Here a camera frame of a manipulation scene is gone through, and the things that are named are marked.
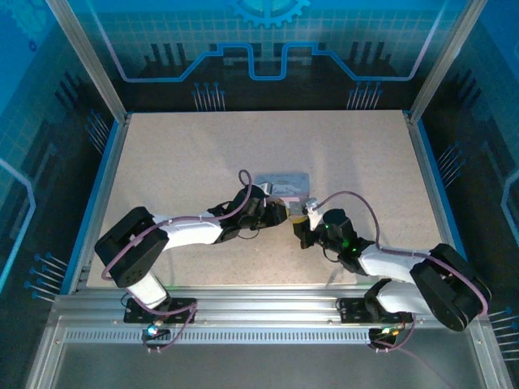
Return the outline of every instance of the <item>glass panel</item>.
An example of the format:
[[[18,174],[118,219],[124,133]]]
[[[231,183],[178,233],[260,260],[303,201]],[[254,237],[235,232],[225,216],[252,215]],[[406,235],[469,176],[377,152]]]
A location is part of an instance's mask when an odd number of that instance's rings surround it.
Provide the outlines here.
[[[519,311],[518,19],[517,2],[488,2],[423,116],[468,260],[493,289],[491,312],[510,306],[512,316]],[[504,319],[495,328],[513,322],[508,314],[491,319]],[[512,342],[501,346],[507,359],[517,357],[516,338],[499,338]],[[519,365],[507,366],[517,383]]]
[[[73,0],[133,111],[408,109],[465,0]]]
[[[24,387],[114,120],[45,2],[0,2],[0,32],[0,377]]]

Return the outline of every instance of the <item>cable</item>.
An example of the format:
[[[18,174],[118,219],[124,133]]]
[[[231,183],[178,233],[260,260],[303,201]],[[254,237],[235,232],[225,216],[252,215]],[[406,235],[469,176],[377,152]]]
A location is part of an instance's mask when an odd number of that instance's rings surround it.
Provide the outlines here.
[[[323,205],[325,205],[328,201],[330,201],[331,199],[334,199],[334,198],[336,198],[337,196],[340,196],[340,195],[354,196],[354,197],[356,197],[357,199],[359,199],[360,201],[362,201],[364,203],[366,208],[371,213],[371,217],[373,218],[373,221],[375,222],[375,244],[376,244],[376,248],[379,249],[380,248],[380,244],[379,244],[379,241],[380,241],[380,225],[379,225],[379,220],[376,218],[375,211],[373,211],[373,208],[371,207],[371,205],[360,194],[355,193],[355,192],[351,192],[349,190],[341,190],[340,192],[337,192],[337,193],[332,194],[331,196],[328,196],[321,204],[319,204],[313,210],[317,211],[319,208],[321,208]]]
[[[382,340],[375,340],[375,342],[378,343],[378,344],[382,344],[383,346],[387,346],[388,348],[386,348],[386,350],[388,350],[388,351],[392,351],[392,350],[397,349],[398,351],[400,351],[400,352],[402,352],[402,353],[404,353],[406,355],[409,355],[410,357],[413,357],[417,361],[422,362],[426,367],[431,369],[431,371],[434,374],[436,374],[438,376],[438,378],[441,379],[444,382],[445,385],[447,385],[447,387],[450,387],[451,389],[454,389],[454,386],[437,369],[435,369],[435,367],[433,365],[431,365],[429,362],[427,362],[425,359],[419,357],[415,353],[412,353],[411,351],[406,350],[405,348],[390,348],[391,344],[388,343],[388,342],[384,342]]]
[[[325,257],[328,261],[330,261],[331,263],[339,263],[339,260],[334,261],[333,259],[328,258],[328,256],[326,255],[326,249],[325,249],[324,247],[323,247],[323,255],[324,255],[324,257]]]
[[[386,348],[386,352],[389,353],[391,351],[395,351],[395,350],[402,348],[404,346],[404,344],[406,344],[409,341],[409,339],[411,339],[411,336],[414,333],[415,327],[416,327],[416,314],[413,314],[413,322],[411,324],[411,328],[407,331],[407,334],[405,335],[405,338],[403,339],[403,341],[397,345],[391,345],[388,343],[390,348]]]
[[[439,259],[437,259],[437,258],[435,258],[435,257],[433,257],[432,255],[429,255],[429,254],[416,253],[416,252],[410,253],[410,252],[407,252],[407,251],[388,249],[388,248],[385,248],[385,247],[381,247],[380,251],[382,251],[383,253],[387,253],[387,254],[405,255],[405,256],[411,257],[411,258],[412,257],[419,257],[419,258],[428,259],[429,261],[431,261],[431,262],[435,263],[436,265],[442,267],[443,269],[445,269],[446,271],[451,273],[453,276],[458,278],[459,281],[461,281],[463,284],[465,284],[478,297],[478,299],[481,302],[481,305],[483,307],[481,309],[481,312],[479,312],[478,316],[485,316],[488,313],[488,303],[487,303],[487,299],[483,296],[483,293],[481,293],[479,291],[479,289],[476,288],[476,286],[472,282],[470,282],[470,280],[468,278],[463,276],[454,267],[449,266],[447,263],[443,263]]]
[[[335,197],[337,197],[339,195],[351,195],[351,196],[354,196],[357,199],[360,199],[364,203],[364,205],[366,205],[367,209],[371,213],[371,217],[373,218],[373,221],[375,222],[375,246],[376,246],[377,249],[379,249],[381,252],[386,253],[386,254],[404,255],[404,256],[407,256],[407,257],[411,257],[411,258],[419,257],[419,258],[428,259],[431,262],[435,263],[436,265],[442,267],[446,271],[450,272],[453,276],[458,278],[463,284],[465,284],[478,297],[479,301],[481,302],[481,306],[482,306],[482,310],[481,310],[481,312],[479,312],[478,316],[485,316],[487,314],[487,312],[488,312],[487,299],[483,296],[483,294],[479,291],[479,289],[476,288],[476,286],[472,282],[470,282],[470,280],[468,278],[463,276],[459,271],[457,271],[453,267],[449,266],[447,263],[443,263],[439,259],[437,259],[437,258],[435,258],[435,257],[433,257],[432,255],[429,255],[429,254],[418,253],[418,252],[408,252],[408,251],[403,251],[403,250],[394,250],[394,249],[388,249],[388,248],[380,247],[380,225],[379,225],[379,221],[378,221],[378,219],[376,217],[376,214],[375,214],[375,211],[373,211],[373,208],[371,207],[371,205],[360,194],[357,194],[355,192],[351,192],[351,191],[348,191],[348,190],[342,190],[340,192],[334,193],[331,196],[327,197],[321,204],[319,204],[317,207],[314,208],[314,211],[319,209],[319,208],[321,208],[328,201],[330,201],[331,199],[333,199],[333,198],[335,198]]]
[[[240,182],[243,185],[246,185],[244,183],[243,179],[242,179],[242,174],[243,173],[247,176],[247,179],[248,179],[247,194],[245,195],[245,199],[242,201],[242,203],[234,211],[228,213],[227,215],[223,215],[223,216],[211,216],[211,217],[177,216],[177,217],[173,217],[173,218],[168,219],[168,220],[164,220],[161,223],[154,224],[151,227],[148,227],[142,233],[137,235],[135,237],[135,239],[133,239],[131,242],[129,242],[121,251],[119,251],[119,253],[117,255],[115,255],[115,257],[109,262],[109,264],[106,265],[105,270],[103,270],[103,272],[101,273],[101,278],[103,280],[105,280],[105,281],[111,281],[112,277],[108,276],[108,273],[109,273],[110,270],[112,270],[112,267],[114,267],[115,264],[117,262],[119,262],[121,260],[121,258],[132,247],[137,246],[137,244],[139,244],[143,240],[143,238],[146,237],[146,235],[148,235],[149,233],[151,233],[155,229],[159,229],[160,227],[164,227],[165,225],[170,225],[170,224],[172,224],[174,222],[178,222],[178,221],[187,221],[187,220],[218,221],[218,220],[228,219],[228,218],[233,217],[234,215],[236,215],[238,212],[240,212],[242,210],[243,207],[245,207],[245,204],[247,203],[247,201],[249,201],[249,198],[251,197],[251,192],[252,192],[252,177],[251,177],[251,174],[249,172],[247,172],[245,169],[242,169],[242,170],[239,171],[238,178],[239,178]]]
[[[248,183],[245,184],[245,182],[243,181],[242,179],[242,174],[245,174],[247,176],[247,180],[248,180]],[[242,169],[238,172],[238,179],[240,180],[240,182],[244,185],[244,186],[247,186],[247,193],[245,194],[245,199],[242,201],[242,203],[232,212],[228,213],[227,215],[223,215],[223,216],[212,216],[212,217],[202,217],[202,216],[178,216],[178,217],[173,217],[171,219],[168,219],[168,220],[164,220],[162,221],[161,223],[157,223],[157,224],[154,224],[153,226],[151,227],[148,227],[147,229],[145,229],[142,233],[140,233],[139,235],[137,235],[131,242],[129,242],[121,251],[119,251],[119,253],[117,255],[115,255],[115,257],[109,262],[108,265],[106,265],[105,269],[103,270],[103,272],[101,273],[101,278],[103,280],[106,280],[106,281],[111,281],[113,280],[112,277],[108,276],[108,273],[110,270],[112,270],[112,268],[115,266],[115,264],[121,260],[121,258],[132,248],[132,247],[135,247],[137,246],[137,244],[139,244],[143,239],[144,237],[146,237],[149,233],[151,233],[153,230],[155,229],[159,229],[160,227],[163,227],[165,225],[170,225],[174,222],[178,222],[178,221],[186,221],[186,220],[200,220],[200,221],[218,221],[218,220],[224,220],[224,219],[228,219],[230,217],[233,217],[234,215],[236,215],[238,212],[240,212],[242,210],[243,207],[245,207],[245,204],[247,203],[247,201],[249,201],[249,198],[251,197],[251,192],[252,192],[252,177],[251,177],[251,174],[245,170],[245,169]],[[189,306],[185,306],[183,308],[180,308],[178,310],[171,310],[171,311],[167,311],[167,312],[161,312],[159,310],[153,310],[151,308],[148,308],[141,300],[139,300],[139,298],[137,298],[136,296],[134,295],[131,295],[132,298],[134,299],[134,301],[143,309],[143,310],[146,310],[147,312],[149,312],[150,314],[154,314],[154,315],[158,315],[158,316],[170,316],[170,315],[173,315],[173,314],[180,314],[182,312],[185,312],[186,310],[192,310],[192,312],[195,312],[196,311],[196,303],[194,304],[191,304]]]
[[[143,345],[146,346],[148,348],[148,350],[150,350],[150,352],[151,351],[155,351],[155,352],[158,352],[158,353],[160,353],[160,352],[170,348],[175,343],[177,343],[177,341],[180,339],[180,336],[182,336],[182,333],[186,330],[187,324],[193,319],[193,316],[195,315],[195,312],[196,312],[196,309],[193,309],[191,311],[191,313],[189,314],[189,316],[186,319],[186,322],[182,325],[182,328],[180,328],[180,331],[178,332],[178,334],[168,344],[152,348],[152,346],[148,345],[148,343],[146,341],[144,341]]]
[[[126,309],[127,305],[128,305],[128,300],[127,300],[127,303],[126,304],[123,304],[122,303],[122,300],[124,300],[124,297],[127,297],[127,296],[130,296],[130,293],[129,292],[126,292],[124,293],[121,298],[119,299],[119,302],[121,303],[122,306],[124,306],[124,308]]]
[[[251,239],[254,239],[255,237],[257,237],[258,235],[260,235],[260,231],[257,229],[256,230],[256,235],[254,237],[242,237],[240,234],[238,234],[237,236],[240,239],[243,239],[244,241],[250,241]]]

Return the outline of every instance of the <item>beige work surface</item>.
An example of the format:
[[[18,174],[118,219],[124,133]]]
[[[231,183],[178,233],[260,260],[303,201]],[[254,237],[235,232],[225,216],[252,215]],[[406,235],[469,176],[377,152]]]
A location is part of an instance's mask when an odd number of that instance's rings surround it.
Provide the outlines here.
[[[199,215],[231,200],[241,189],[240,169],[307,172],[311,197],[321,200],[358,192],[375,209],[384,244],[418,249],[440,241],[401,111],[133,114],[101,235],[133,207]],[[359,200],[340,197],[329,206],[344,208],[360,236],[374,237]],[[101,279],[102,268],[95,257],[89,287],[113,286]],[[152,270],[177,286],[356,282],[319,247],[301,250],[289,221],[250,241],[168,250]]]

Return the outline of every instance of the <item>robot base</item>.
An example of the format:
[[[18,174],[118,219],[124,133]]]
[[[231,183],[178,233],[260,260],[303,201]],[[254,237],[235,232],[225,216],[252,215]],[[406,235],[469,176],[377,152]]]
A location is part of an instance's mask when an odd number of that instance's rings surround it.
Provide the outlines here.
[[[194,298],[168,298],[164,302],[162,302],[155,310],[168,312],[171,310],[179,310],[186,306],[190,306],[195,303],[196,299]],[[187,317],[189,316],[190,311],[186,310],[180,314],[173,314],[170,316],[157,316],[154,314],[150,314],[146,310],[143,310],[133,298],[128,300],[127,308],[124,313],[124,323],[138,323],[138,324],[150,324],[155,320],[160,319],[164,324],[179,324],[185,323]],[[193,323],[195,321],[195,315],[189,323]]]
[[[341,314],[341,323],[398,324],[413,322],[413,315],[407,312],[386,312],[380,307],[370,306],[365,298],[339,298],[335,307]]]

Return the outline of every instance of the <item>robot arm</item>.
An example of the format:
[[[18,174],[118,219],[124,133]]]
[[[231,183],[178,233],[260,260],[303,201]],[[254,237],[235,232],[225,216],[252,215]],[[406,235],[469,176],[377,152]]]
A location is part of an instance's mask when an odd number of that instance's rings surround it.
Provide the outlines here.
[[[446,327],[463,331],[482,311],[481,297],[485,301],[491,299],[482,278],[451,246],[439,244],[433,250],[416,251],[381,247],[358,237],[344,210],[323,213],[318,205],[315,199],[307,202],[308,218],[294,224],[294,233],[303,249],[319,245],[335,252],[337,262],[346,270],[383,277],[366,293],[363,302],[363,309],[370,312],[374,321],[387,313],[433,314]],[[458,276],[445,267],[454,269]]]
[[[135,237],[146,229],[163,224],[148,233],[141,242],[128,250],[110,269],[115,284],[127,289],[149,309],[166,306],[169,295],[152,274],[151,268],[160,253],[192,244],[217,244],[238,236],[240,230],[259,230],[281,224],[287,219],[282,203],[269,201],[269,183],[252,185],[251,194],[241,210],[231,217],[247,195],[247,188],[229,202],[208,209],[197,218],[154,216],[145,207],[132,209],[95,246],[104,265],[118,255]]]

